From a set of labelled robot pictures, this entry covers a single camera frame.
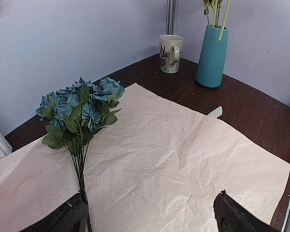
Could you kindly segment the cream yellow rose stem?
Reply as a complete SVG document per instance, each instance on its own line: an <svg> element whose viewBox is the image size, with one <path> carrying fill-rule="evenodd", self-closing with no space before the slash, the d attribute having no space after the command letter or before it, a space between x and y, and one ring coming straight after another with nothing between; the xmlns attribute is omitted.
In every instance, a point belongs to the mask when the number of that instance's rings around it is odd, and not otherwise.
<svg viewBox="0 0 290 232"><path fill-rule="evenodd" d="M222 7L222 2L223 2L223 0L213 0L212 1L212 8L214 11L213 26L215 28L218 28L218 25L219 25L219 14L220 14L220 9Z"/></svg>

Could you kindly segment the white carnation stem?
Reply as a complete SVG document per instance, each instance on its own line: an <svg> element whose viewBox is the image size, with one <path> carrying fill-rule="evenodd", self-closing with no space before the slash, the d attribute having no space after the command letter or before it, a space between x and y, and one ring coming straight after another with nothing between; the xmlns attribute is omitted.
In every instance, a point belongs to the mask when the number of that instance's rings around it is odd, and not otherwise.
<svg viewBox="0 0 290 232"><path fill-rule="evenodd" d="M224 13L224 17L223 17L223 22L222 22L222 26L221 26L219 37L218 37L218 41L222 40L222 36L223 36L223 32L224 32L224 29L225 29L227 16L228 16L228 12L229 12L229 7L230 7L230 0L227 0L226 1L225 13Z"/></svg>

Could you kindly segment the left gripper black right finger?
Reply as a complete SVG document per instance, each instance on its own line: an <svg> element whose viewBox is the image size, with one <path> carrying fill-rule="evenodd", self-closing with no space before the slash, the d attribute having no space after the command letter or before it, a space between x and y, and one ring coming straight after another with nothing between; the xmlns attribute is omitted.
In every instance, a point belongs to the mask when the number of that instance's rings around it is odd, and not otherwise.
<svg viewBox="0 0 290 232"><path fill-rule="evenodd" d="M277 229L259 220L225 190L214 200L214 213L220 232L276 232Z"/></svg>

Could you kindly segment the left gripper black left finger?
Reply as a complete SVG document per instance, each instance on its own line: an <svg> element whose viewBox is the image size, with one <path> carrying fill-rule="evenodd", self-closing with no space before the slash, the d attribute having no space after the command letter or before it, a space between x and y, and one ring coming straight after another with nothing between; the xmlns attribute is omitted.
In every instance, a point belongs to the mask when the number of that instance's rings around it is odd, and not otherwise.
<svg viewBox="0 0 290 232"><path fill-rule="evenodd" d="M88 204L80 193L73 195L56 210L22 232L84 232L87 226Z"/></svg>

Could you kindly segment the blue hydrangea stem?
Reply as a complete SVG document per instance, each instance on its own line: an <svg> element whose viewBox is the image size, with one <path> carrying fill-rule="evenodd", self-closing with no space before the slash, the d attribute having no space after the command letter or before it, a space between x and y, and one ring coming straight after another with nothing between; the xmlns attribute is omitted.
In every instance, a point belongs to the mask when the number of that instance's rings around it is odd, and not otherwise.
<svg viewBox="0 0 290 232"><path fill-rule="evenodd" d="M102 129L117 122L117 106L124 92L121 83L109 77L101 79L98 85L80 78L70 87L43 96L36 110L42 121L49 120L42 143L70 152L79 191L85 200L84 169L89 142Z"/></svg>

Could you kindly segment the pink peony stem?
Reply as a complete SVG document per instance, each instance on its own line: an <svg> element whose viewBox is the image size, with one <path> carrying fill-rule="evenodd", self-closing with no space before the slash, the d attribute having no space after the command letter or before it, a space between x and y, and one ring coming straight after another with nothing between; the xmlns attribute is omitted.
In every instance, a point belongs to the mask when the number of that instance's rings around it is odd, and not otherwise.
<svg viewBox="0 0 290 232"><path fill-rule="evenodd" d="M204 6L204 15L206 16L207 19L207 24L210 25L210 19L209 19L209 14L210 14L210 9L213 10L212 8L212 0L203 0L203 6Z"/></svg>

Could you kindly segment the pink wrapping paper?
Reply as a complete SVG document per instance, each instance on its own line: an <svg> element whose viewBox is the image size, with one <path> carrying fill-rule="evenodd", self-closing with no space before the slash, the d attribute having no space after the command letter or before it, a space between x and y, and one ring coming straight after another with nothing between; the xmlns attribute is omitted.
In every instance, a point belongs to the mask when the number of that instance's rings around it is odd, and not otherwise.
<svg viewBox="0 0 290 232"><path fill-rule="evenodd" d="M91 140L85 183L96 232L215 232L225 190L269 223L290 165L220 119L133 84ZM41 139L0 160L0 232L43 219L79 190L66 149Z"/></svg>

